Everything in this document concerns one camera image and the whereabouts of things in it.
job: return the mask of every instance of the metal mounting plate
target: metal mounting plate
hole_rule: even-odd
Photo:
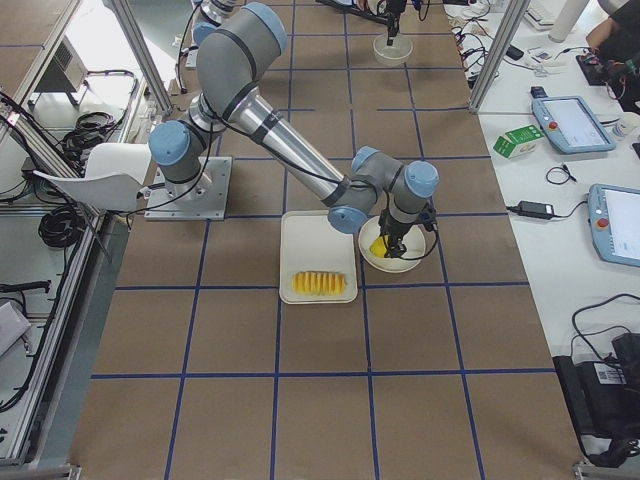
[[[206,157],[200,157],[200,163],[204,165]],[[229,192],[229,180],[231,179],[232,157],[210,157],[205,168],[205,174],[212,179],[212,188],[207,189],[204,195],[196,200],[184,204],[170,202],[164,188],[152,190],[144,214],[149,221],[187,221],[187,220],[224,220],[227,207],[227,194]],[[160,169],[156,172],[154,183],[164,182],[164,175]]]

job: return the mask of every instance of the white cup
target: white cup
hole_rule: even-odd
[[[613,126],[611,133],[622,139],[638,127],[640,127],[640,115],[634,112],[624,112]]]
[[[469,1],[469,8],[475,15],[484,15],[489,11],[489,4],[482,0]]]

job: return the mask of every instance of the clear bowl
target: clear bowl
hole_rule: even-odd
[[[397,34],[393,45],[387,45],[387,35],[379,35],[373,41],[373,53],[376,60],[387,67],[397,67],[407,61],[413,51],[409,37]]]

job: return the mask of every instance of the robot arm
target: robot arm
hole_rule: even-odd
[[[393,196],[381,216],[381,234],[387,236],[387,256],[400,256],[402,237],[428,210],[438,183],[436,169],[419,161],[405,166],[364,147],[353,159],[354,175],[341,174],[260,96],[258,81],[285,50],[286,40],[280,19],[260,3],[242,7],[204,38],[197,62],[202,93],[180,120],[158,126],[149,141],[167,188],[193,189],[198,156],[225,128],[233,128],[267,149],[309,188],[329,208],[331,225],[343,233],[358,232],[383,192]]]

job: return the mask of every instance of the white table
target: white table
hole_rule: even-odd
[[[492,150],[495,139],[514,126],[535,123],[534,117],[482,115],[481,123],[506,205],[516,205],[520,200],[550,203],[557,215],[567,215],[585,199],[594,183],[640,187],[640,159],[631,150],[632,138],[637,135],[601,154],[563,155],[543,140],[533,152],[506,159]],[[546,172],[562,162],[577,183],[558,186],[545,180]],[[585,205],[565,220],[510,217],[552,355],[569,354],[575,335],[571,315],[578,308],[621,292],[640,295],[640,270],[600,260],[591,242],[587,217]],[[578,321],[585,332],[615,324],[637,331],[638,312],[637,303],[618,301],[585,312]],[[611,351],[611,339],[621,333],[618,330],[593,337],[593,343],[606,354]],[[589,353],[580,341],[576,347],[577,354]]]
[[[563,5],[563,2],[552,0],[538,1],[553,14],[559,13]],[[449,15],[459,15],[464,18],[464,12],[468,10],[460,6],[447,5],[446,11]],[[480,21],[479,24],[493,37],[498,30],[502,17],[503,14],[501,13],[489,13],[483,17],[485,21]],[[519,61],[507,59],[502,62],[498,71],[499,75],[480,105],[479,113],[529,113],[531,111],[529,89],[532,85],[540,85],[549,96],[578,95],[585,99],[594,113],[606,115],[608,118],[617,118],[621,111],[618,102],[609,96],[605,87],[590,86],[582,75],[580,67],[575,60],[575,56],[580,54],[581,51],[571,50],[567,53],[561,53],[567,48],[586,46],[585,37],[587,33],[606,17],[607,15],[598,6],[597,2],[592,2],[581,15],[572,33],[562,43],[551,41],[548,31],[538,31],[526,20],[523,20],[511,43],[525,52],[525,56]],[[471,28],[472,25],[470,24],[464,31],[470,32]],[[482,41],[485,48],[488,49],[491,46],[489,37],[478,35],[478,39]],[[480,45],[478,39],[467,37],[463,43],[464,49],[478,47]],[[557,61],[563,62],[564,65],[547,67],[549,75],[546,77],[536,76],[534,71],[521,68],[522,66],[538,65],[537,62],[530,59],[527,53],[529,49],[536,47],[544,49],[553,57],[557,56]]]

